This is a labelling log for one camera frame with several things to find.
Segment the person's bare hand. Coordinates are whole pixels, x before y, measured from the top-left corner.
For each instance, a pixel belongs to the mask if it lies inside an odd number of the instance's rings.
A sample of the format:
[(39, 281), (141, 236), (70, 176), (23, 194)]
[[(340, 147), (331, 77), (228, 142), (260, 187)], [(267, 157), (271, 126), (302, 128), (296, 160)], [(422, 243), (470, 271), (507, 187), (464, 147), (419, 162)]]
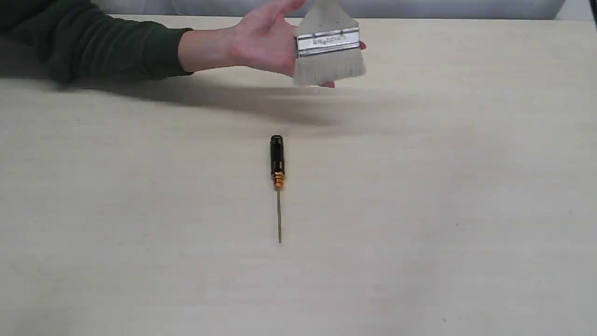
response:
[[(304, 0), (276, 0), (249, 12), (222, 35), (227, 62), (293, 79), (297, 26), (288, 23), (285, 16), (304, 4)], [(319, 86), (333, 85), (329, 82)]]

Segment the forearm in dark green sleeve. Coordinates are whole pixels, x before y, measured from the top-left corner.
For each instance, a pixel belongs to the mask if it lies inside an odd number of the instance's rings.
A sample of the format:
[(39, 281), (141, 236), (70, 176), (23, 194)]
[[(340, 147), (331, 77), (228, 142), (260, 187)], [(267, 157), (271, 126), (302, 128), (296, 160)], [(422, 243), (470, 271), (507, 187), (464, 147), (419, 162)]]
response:
[(235, 66), (233, 32), (112, 17), (89, 0), (3, 0), (1, 36), (34, 51), (52, 78), (162, 79)]

